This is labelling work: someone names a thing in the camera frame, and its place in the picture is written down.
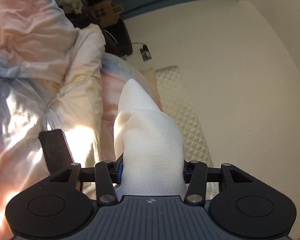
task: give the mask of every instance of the cream quilted cushion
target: cream quilted cushion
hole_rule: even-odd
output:
[[[186,161],[197,160],[213,167],[198,116],[183,86],[178,66],[166,67],[155,73],[162,110],[175,121],[183,134]]]

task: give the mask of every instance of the cable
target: cable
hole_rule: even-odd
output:
[[[141,44],[141,45],[145,45],[144,43],[142,43],[142,42],[133,42],[133,43],[131,43],[131,45],[134,45],[134,44]]]
[[[118,44],[117,40],[114,38],[114,36],[112,36],[112,34],[110,32],[108,32],[107,30],[105,30],[115,41],[116,44]]]

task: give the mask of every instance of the comforter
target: comforter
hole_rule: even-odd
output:
[[[54,0],[0,0],[0,240],[9,200],[49,175],[40,131],[62,129],[82,167],[115,159],[114,120],[125,83],[145,78],[104,54],[96,25],[76,29]],[[159,99],[152,96],[159,105]],[[95,197],[92,184],[84,192]]]

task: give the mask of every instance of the metal rivet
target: metal rivet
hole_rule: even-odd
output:
[[[192,203],[198,203],[200,201],[202,201],[202,197],[200,195],[197,195],[197,194],[193,194],[193,195],[189,195],[187,197],[187,200],[192,202]]]
[[[115,200],[115,197],[112,195],[102,195],[99,200],[103,203],[110,203]]]

